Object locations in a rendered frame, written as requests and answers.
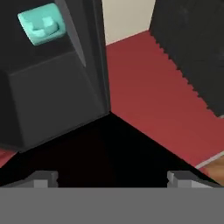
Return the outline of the brown wooden cabinet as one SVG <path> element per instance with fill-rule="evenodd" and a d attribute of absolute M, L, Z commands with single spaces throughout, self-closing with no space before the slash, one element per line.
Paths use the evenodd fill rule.
<path fill-rule="evenodd" d="M 209 178 L 224 186 L 224 151 L 195 166 Z"/>

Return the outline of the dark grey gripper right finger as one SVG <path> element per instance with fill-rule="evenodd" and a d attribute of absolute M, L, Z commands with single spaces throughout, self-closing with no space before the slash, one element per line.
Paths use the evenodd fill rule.
<path fill-rule="evenodd" d="M 190 171 L 168 171 L 168 188 L 221 188 L 221 185 L 198 178 Z"/>

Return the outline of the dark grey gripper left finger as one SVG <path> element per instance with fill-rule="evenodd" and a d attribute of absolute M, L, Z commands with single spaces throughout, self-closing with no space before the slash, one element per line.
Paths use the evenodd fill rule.
<path fill-rule="evenodd" d="M 0 180 L 3 188 L 55 188 L 59 174 L 56 171 L 35 171 L 28 175 L 19 175 L 11 179 Z"/>

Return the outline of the black textured cabinet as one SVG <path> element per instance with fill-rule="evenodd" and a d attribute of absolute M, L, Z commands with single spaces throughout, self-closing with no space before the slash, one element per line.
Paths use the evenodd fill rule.
<path fill-rule="evenodd" d="M 207 107 L 224 116 L 224 0 L 156 0 L 149 32 Z"/>

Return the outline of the dark grey fridge, teal dispenser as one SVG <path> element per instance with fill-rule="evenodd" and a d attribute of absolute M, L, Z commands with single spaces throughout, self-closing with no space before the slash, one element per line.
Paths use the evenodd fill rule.
<path fill-rule="evenodd" d="M 27 151 L 109 111 L 102 0 L 0 0 L 0 149 Z"/>

